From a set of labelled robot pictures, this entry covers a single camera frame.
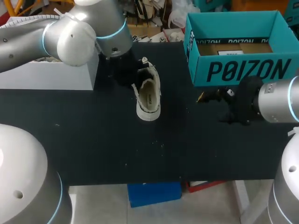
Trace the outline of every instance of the blue box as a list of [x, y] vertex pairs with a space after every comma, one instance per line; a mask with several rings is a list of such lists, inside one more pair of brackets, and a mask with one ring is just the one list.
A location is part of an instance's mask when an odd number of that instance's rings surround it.
[[[201, 56], [197, 42], [268, 43], [272, 53]], [[184, 49], [194, 86], [237, 85], [252, 75], [289, 79], [299, 67], [299, 41], [278, 11], [188, 14]]]
[[202, 13], [210, 12], [218, 6], [230, 3], [231, 0], [194, 0], [194, 5], [200, 8]]
[[128, 184], [131, 208], [180, 199], [182, 188], [179, 182]]
[[299, 24], [299, 0], [289, 0], [284, 18], [290, 27]]

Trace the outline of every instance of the white box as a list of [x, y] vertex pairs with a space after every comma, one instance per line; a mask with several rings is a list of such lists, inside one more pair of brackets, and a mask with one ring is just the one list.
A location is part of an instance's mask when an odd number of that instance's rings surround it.
[[80, 67], [56, 62], [29, 62], [0, 73], [0, 89], [93, 90], [99, 65], [95, 49], [91, 60]]

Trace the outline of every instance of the shoe insole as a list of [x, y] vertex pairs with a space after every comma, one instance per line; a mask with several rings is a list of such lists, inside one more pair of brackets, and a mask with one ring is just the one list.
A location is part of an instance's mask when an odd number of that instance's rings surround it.
[[155, 94], [155, 87], [152, 82], [146, 82], [143, 85], [143, 88], [139, 91], [140, 100], [149, 112], [152, 112], [156, 109], [157, 98]]

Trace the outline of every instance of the sneaker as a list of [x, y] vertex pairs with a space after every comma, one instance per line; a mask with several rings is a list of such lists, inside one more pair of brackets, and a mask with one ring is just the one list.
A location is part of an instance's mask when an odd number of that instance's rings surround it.
[[137, 98], [136, 111], [140, 119], [145, 121], [156, 120], [161, 113], [160, 105], [160, 78], [156, 68], [146, 57], [142, 59], [148, 67], [138, 71], [138, 79], [132, 84]]

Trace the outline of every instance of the black tabletop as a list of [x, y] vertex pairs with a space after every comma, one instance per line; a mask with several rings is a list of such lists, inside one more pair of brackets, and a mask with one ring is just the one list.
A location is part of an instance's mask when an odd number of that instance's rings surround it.
[[99, 65], [94, 91], [1, 90], [0, 123], [32, 133], [64, 183], [270, 179], [294, 125], [223, 124], [225, 103], [197, 104], [182, 43], [139, 43], [161, 79], [161, 116], [136, 115], [131, 90]]

